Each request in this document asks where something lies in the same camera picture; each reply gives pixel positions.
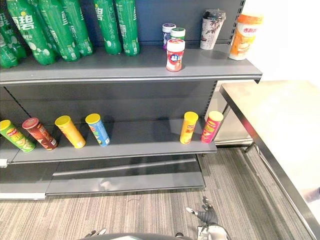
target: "white wall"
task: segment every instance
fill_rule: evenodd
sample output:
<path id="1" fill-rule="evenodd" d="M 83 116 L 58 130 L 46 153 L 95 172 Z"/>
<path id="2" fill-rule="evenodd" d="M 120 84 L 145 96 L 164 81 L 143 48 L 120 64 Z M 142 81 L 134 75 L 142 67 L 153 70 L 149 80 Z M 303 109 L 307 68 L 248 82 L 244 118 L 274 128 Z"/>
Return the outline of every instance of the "white wall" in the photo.
<path id="1" fill-rule="evenodd" d="M 250 12 L 264 15 L 247 56 L 262 71 L 261 80 L 308 80 L 320 87 L 318 0 L 246 0 L 242 13 Z M 217 86 L 209 111 L 221 112 L 225 104 Z M 215 140 L 246 137 L 247 131 L 230 111 Z"/>

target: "sprite bottle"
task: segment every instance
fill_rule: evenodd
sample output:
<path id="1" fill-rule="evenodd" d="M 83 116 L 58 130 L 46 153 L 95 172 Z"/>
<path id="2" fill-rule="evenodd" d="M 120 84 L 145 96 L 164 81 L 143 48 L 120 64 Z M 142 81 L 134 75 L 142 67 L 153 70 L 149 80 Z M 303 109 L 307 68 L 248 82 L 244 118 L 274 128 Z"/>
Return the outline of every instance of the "sprite bottle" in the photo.
<path id="1" fill-rule="evenodd" d="M 18 65 L 18 59 L 14 55 L 12 48 L 6 45 L 2 33 L 0 33 L 0 65 L 5 69 Z"/>
<path id="2" fill-rule="evenodd" d="M 140 52 L 138 43 L 138 24 L 135 0 L 115 0 L 119 26 L 123 40 L 124 53 L 137 56 Z"/>
<path id="3" fill-rule="evenodd" d="M 39 20 L 27 0 L 7 0 L 7 7 L 34 58 L 42 65 L 54 63 L 56 55 L 47 43 Z"/>
<path id="4" fill-rule="evenodd" d="M 93 53 L 92 43 L 88 37 L 85 19 L 78 0 L 61 0 L 61 3 L 79 52 L 83 56 L 91 55 Z"/>
<path id="5" fill-rule="evenodd" d="M 106 52 L 113 55 L 121 53 L 113 0 L 93 0 L 93 2 Z"/>
<path id="6" fill-rule="evenodd" d="M 54 40 L 54 38 L 52 37 L 51 35 L 51 32 L 44 20 L 44 18 L 42 17 L 41 15 L 41 12 L 40 12 L 40 9 L 39 9 L 39 0 L 27 0 L 28 3 L 33 7 L 33 10 L 34 10 L 34 13 L 36 14 L 38 20 L 39 20 L 39 23 L 41 25 L 41 28 L 43 30 L 43 33 L 45 35 L 45 40 L 47 41 L 47 43 L 49 44 L 49 46 L 52 46 L 54 52 L 57 54 L 57 55 L 60 55 L 60 52 L 59 52 L 59 49 L 58 49 L 58 46 Z"/>
<path id="7" fill-rule="evenodd" d="M 6 45 L 12 49 L 17 59 L 22 59 L 27 56 L 26 50 L 18 41 L 17 36 L 2 9 L 0 10 L 0 33 L 2 34 Z"/>
<path id="8" fill-rule="evenodd" d="M 39 7 L 63 59 L 69 62 L 77 61 L 80 53 L 70 32 L 68 19 L 61 2 L 59 0 L 39 0 Z"/>

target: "metal shelf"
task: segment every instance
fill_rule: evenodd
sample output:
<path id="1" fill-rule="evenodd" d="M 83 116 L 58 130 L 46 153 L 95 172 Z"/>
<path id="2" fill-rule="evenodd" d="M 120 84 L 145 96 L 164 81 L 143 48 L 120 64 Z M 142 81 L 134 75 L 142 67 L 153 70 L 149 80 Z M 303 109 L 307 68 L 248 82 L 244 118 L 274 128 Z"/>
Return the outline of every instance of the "metal shelf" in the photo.
<path id="1" fill-rule="evenodd" d="M 177 161 L 176 164 L 112 171 L 53 176 L 47 195 L 132 192 L 158 189 L 204 188 L 205 182 L 195 155 L 152 156 L 120 159 L 120 161 L 156 162 Z M 107 165 L 109 161 L 95 160 L 94 166 Z M 92 161 L 61 162 L 57 171 L 92 169 Z"/>
<path id="2" fill-rule="evenodd" d="M 214 143 L 201 142 L 204 119 L 197 122 L 192 141 L 188 145 L 179 142 L 183 119 L 163 119 L 146 121 L 123 121 L 105 123 L 110 136 L 110 144 L 105 147 L 98 145 L 97 140 L 87 124 L 76 124 L 86 145 L 76 149 L 61 131 L 54 126 L 47 127 L 57 139 L 56 149 L 45 150 L 39 143 L 35 150 L 25 153 L 19 151 L 9 164 L 27 164 L 41 162 L 62 162 L 110 158 L 128 158 L 141 156 L 180 155 L 196 153 L 215 153 Z"/>
<path id="3" fill-rule="evenodd" d="M 194 154 L 32 163 L 27 167 L 19 164 L 0 168 L 0 199 L 204 187 Z"/>
<path id="4" fill-rule="evenodd" d="M 228 58 L 230 45 L 216 45 L 213 50 L 198 46 L 186 47 L 181 71 L 166 70 L 167 54 L 161 46 L 142 46 L 136 57 L 108 55 L 103 47 L 97 47 L 91 56 L 76 62 L 59 59 L 50 65 L 40 65 L 29 56 L 9 69 L 0 71 L 0 86 L 43 83 L 120 83 L 148 81 L 196 81 L 196 80 L 256 80 L 262 73 L 248 60 Z"/>

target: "gray carpet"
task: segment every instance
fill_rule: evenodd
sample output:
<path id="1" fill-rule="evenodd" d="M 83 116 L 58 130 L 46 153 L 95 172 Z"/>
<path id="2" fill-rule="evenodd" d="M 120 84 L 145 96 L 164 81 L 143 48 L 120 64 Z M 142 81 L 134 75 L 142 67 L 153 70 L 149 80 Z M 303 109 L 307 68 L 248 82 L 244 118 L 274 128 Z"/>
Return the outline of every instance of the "gray carpet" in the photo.
<path id="1" fill-rule="evenodd" d="M 92 229 L 196 239 L 202 196 L 214 203 L 233 240 L 308 240 L 300 220 L 253 149 L 220 148 L 201 158 L 206 189 L 0 201 L 0 240 L 76 240 Z"/>

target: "stainless steel table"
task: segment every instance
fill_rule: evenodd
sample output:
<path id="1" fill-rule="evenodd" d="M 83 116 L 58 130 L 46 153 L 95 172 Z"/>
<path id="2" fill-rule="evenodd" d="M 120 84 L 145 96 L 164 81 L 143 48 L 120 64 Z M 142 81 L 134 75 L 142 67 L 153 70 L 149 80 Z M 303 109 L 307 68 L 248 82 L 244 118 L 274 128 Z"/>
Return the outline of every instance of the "stainless steel table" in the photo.
<path id="1" fill-rule="evenodd" d="M 220 92 L 313 239 L 320 239 L 320 89 L 307 81 L 225 83 Z"/>

